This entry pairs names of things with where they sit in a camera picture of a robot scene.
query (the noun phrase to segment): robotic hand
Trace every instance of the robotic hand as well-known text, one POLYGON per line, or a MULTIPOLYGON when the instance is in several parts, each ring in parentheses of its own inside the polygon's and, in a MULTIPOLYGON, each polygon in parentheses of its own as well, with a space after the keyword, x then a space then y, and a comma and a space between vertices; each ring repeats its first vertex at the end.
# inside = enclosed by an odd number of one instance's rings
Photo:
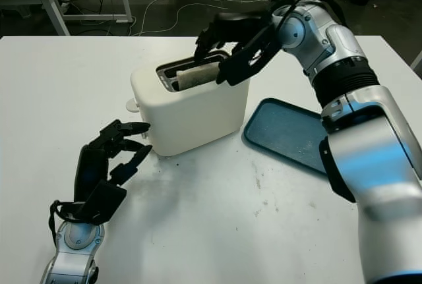
POLYGON ((341 8, 333 0, 275 0, 259 16, 219 14, 199 36, 195 58, 225 42, 239 43, 219 64, 217 83, 240 83, 280 49, 297 57, 322 107, 328 136, 320 156, 331 187, 358 207, 365 281, 422 283, 422 151, 341 8))
POLYGON ((81 149, 74 202, 56 200, 50 207, 49 227, 56 253, 44 271, 41 284, 96 282, 98 267, 94 256, 104 239, 103 224, 111 219, 126 197, 126 190, 118 185, 123 185, 138 171, 137 166, 152 148, 124 137, 146 132, 149 127, 147 123, 122 124, 115 120, 81 149), (111 178, 107 180, 108 159, 120 151, 136 153, 128 163, 120 163, 110 171, 111 178), (55 213, 64 220, 57 233, 55 213))

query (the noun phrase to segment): black strap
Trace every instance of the black strap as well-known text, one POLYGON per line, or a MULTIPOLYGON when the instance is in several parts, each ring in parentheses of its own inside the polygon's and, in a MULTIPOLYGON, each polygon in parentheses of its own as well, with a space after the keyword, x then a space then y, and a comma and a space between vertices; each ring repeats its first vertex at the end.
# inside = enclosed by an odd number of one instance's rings
POLYGON ((59 200, 55 200, 52 205, 50 205, 50 217, 48 219, 48 227, 50 228, 51 236, 53 236, 53 242, 55 246, 57 246, 55 242, 57 232, 55 230, 54 214, 57 214, 57 216, 59 216, 64 221, 68 221, 69 223, 83 223, 83 221, 79 219, 73 219, 69 217, 69 214, 76 210, 82 204, 83 203, 80 202, 60 202, 59 200))

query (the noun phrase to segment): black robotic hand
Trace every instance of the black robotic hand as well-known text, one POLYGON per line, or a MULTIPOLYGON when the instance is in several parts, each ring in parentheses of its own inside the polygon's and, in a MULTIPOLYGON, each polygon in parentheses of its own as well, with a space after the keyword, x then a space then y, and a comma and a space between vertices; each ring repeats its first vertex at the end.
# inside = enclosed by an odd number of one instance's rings
POLYGON ((49 227, 55 239, 54 214, 71 223, 103 224, 111 219, 127 191, 120 186, 137 171, 152 146, 125 139, 148 131, 148 123, 125 123, 116 119, 100 131, 99 137, 82 147, 75 178, 73 202, 58 200, 50 207, 49 227), (109 172, 108 159, 121 151, 135 152, 126 164, 120 163, 109 172))

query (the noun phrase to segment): dark floor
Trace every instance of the dark floor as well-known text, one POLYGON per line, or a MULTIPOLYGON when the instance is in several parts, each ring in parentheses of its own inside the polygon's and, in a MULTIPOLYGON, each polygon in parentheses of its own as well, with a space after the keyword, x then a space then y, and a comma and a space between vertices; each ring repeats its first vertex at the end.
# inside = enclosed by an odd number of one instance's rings
MULTIPOLYGON (((246 3, 251 0, 242 0, 243 3, 216 0, 161 0, 151 4, 145 14, 146 7, 152 1, 129 0, 132 14, 136 17, 136 24, 131 28, 132 34, 141 31, 144 19, 144 36, 197 36, 219 11, 251 11, 265 9, 269 4, 267 1, 246 3), (162 31, 173 26, 171 30, 162 31)), ((337 0, 337 2, 342 6, 348 24, 355 34, 383 36, 407 63, 411 63, 421 51, 422 0, 371 0, 364 7, 353 5, 349 0, 337 0)), ((79 9, 97 11, 99 1, 82 0, 76 1, 75 5, 79 9)), ((69 13, 79 13, 76 7, 71 7, 69 13)), ((0 36, 56 35, 45 11, 37 5, 30 8, 32 16, 27 19, 22 19, 16 11, 3 11, 0 36)), ((121 0, 104 0, 103 13, 122 12, 121 0)), ((112 24, 111 22, 99 25, 93 25, 92 22, 87 22, 87 24, 68 22, 68 27, 71 34, 85 36, 106 35, 108 30, 114 36, 127 36, 130 29, 128 24, 112 24)))

